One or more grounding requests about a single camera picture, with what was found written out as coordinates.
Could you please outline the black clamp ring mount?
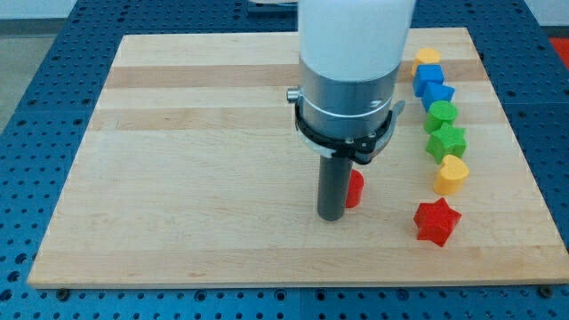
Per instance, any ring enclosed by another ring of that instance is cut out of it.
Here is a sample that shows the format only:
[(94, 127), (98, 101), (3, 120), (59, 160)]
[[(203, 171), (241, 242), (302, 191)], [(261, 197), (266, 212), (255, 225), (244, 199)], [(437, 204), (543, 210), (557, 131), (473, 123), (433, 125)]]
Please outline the black clamp ring mount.
[(301, 140), (320, 156), (347, 158), (357, 164), (365, 165), (389, 144), (397, 126), (397, 119), (404, 107), (405, 101), (398, 101), (375, 132), (357, 139), (335, 139), (317, 133), (302, 119), (299, 104), (294, 105), (294, 122)]

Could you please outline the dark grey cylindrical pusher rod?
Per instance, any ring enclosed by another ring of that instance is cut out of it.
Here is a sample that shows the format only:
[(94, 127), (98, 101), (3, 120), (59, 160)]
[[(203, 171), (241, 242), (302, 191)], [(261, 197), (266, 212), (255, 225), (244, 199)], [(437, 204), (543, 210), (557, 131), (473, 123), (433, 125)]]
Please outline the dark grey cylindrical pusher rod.
[(344, 213), (349, 190), (352, 161), (345, 157), (320, 157), (317, 214), (327, 221), (339, 220)]

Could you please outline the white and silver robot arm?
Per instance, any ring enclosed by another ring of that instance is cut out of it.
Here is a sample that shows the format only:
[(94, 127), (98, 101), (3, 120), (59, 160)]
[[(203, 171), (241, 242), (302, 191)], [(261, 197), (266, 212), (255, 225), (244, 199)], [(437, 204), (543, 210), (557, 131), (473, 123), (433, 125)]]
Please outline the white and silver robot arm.
[(320, 155), (317, 214), (339, 220), (353, 164), (389, 143), (405, 104), (395, 84), (414, 0), (298, 3), (300, 83), (286, 94), (302, 140)]

